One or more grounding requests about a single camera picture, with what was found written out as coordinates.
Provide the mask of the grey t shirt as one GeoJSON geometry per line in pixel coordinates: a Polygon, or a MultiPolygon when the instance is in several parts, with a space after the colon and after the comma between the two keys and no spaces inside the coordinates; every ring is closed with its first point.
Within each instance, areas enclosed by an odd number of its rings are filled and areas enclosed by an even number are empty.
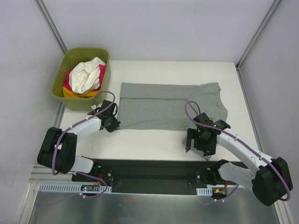
{"type": "Polygon", "coordinates": [[[214,120],[226,120],[228,110],[220,97],[218,83],[167,85],[122,83],[118,119],[129,130],[127,146],[135,148],[135,159],[183,160],[186,131],[194,124],[185,114],[187,101],[192,118],[206,113],[214,120]]]}

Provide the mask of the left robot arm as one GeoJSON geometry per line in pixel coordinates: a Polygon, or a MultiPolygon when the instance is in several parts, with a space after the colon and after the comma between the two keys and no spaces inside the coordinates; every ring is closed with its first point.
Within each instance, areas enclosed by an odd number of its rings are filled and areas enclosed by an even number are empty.
{"type": "Polygon", "coordinates": [[[37,156],[37,163],[52,169],[55,175],[80,172],[86,180],[95,181],[99,176],[95,161],[76,155],[77,144],[94,132],[105,129],[111,133],[119,129],[117,112],[115,102],[104,100],[101,107],[94,108],[85,119],[65,130],[49,128],[37,156]]]}

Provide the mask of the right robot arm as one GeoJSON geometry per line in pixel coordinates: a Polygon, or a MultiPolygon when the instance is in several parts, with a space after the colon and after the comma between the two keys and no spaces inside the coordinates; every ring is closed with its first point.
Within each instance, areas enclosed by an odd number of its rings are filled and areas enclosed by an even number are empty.
{"type": "Polygon", "coordinates": [[[288,164],[283,158],[274,159],[249,146],[223,120],[214,122],[202,113],[191,121],[196,128],[187,130],[186,151],[195,148],[204,156],[210,156],[215,154],[217,146],[222,146],[245,165],[244,168],[239,167],[222,159],[201,174],[202,182],[210,185],[234,182],[252,190],[256,198],[267,206],[278,200],[290,200],[293,185],[288,164]]]}

